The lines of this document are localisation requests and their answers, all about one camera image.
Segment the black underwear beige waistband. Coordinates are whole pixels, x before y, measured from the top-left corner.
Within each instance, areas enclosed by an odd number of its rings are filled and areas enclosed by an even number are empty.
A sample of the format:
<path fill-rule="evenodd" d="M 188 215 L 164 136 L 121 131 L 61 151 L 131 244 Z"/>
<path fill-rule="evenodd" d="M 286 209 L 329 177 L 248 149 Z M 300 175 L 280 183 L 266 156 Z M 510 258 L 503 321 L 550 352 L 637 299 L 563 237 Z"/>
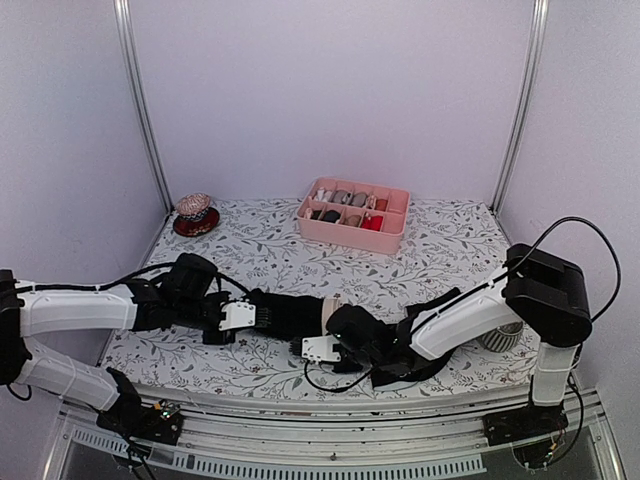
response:
<path fill-rule="evenodd" d="M 257 307 L 254 328 L 280 340 L 327 334 L 330 316 L 344 305 L 339 298 L 282 295 L 252 290 L 246 299 Z"/>

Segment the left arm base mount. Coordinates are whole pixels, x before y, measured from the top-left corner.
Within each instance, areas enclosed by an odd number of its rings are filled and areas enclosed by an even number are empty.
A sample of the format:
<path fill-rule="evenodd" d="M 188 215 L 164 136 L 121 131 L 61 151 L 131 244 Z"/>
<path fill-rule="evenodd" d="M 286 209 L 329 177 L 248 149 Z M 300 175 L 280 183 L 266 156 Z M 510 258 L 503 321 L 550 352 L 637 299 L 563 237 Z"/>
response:
<path fill-rule="evenodd" d="M 125 439 L 142 439 L 176 446 L 182 432 L 184 417 L 181 407 L 167 400 L 151 406 L 142 404 L 138 394 L 121 394 L 115 403 L 100 411 L 96 425 L 115 432 Z"/>

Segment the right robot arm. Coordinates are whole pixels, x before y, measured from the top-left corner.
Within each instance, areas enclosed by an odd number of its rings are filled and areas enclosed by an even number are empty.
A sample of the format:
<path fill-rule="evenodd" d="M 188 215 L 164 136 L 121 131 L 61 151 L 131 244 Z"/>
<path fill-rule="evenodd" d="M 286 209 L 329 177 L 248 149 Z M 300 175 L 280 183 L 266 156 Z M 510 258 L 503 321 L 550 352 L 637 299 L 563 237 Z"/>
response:
<path fill-rule="evenodd" d="M 582 269 L 540 249 L 514 244 L 499 269 L 472 289 L 453 289 L 386 324 L 360 306 L 343 305 L 327 332 L 363 365 L 375 387 L 415 383 L 437 375 L 462 344 L 500 327 L 522 323 L 539 337 L 530 401 L 517 427 L 537 436 L 552 424 L 555 407 L 579 349 L 600 318 L 592 313 Z"/>

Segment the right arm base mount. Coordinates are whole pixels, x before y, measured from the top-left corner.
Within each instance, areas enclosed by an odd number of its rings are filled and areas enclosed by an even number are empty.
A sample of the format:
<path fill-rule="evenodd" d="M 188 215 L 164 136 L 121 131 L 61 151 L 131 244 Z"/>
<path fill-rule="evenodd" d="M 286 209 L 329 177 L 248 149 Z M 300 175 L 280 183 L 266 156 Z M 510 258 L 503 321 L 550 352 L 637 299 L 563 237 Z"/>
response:
<path fill-rule="evenodd" d="M 541 407 L 529 403 L 484 415 L 482 425 L 488 444 L 496 446 L 559 432 L 566 429 L 569 422 L 563 404 Z"/>

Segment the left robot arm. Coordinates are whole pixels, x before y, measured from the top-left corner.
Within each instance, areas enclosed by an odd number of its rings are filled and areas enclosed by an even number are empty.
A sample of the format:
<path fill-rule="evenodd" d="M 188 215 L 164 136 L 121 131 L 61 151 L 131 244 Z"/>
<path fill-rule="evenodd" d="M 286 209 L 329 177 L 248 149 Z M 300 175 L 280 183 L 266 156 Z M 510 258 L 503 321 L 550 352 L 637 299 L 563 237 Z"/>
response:
<path fill-rule="evenodd" d="M 37 284 L 1 273 L 1 383 L 23 384 L 86 403 L 128 434 L 148 426 L 148 412 L 125 374 L 74 360 L 42 344 L 39 334 L 75 330 L 151 331 L 174 325 L 199 329 L 205 341 L 224 343 L 243 327 L 247 306 L 229 292 L 211 291 L 225 276 L 208 260 L 182 254 L 104 285 Z"/>

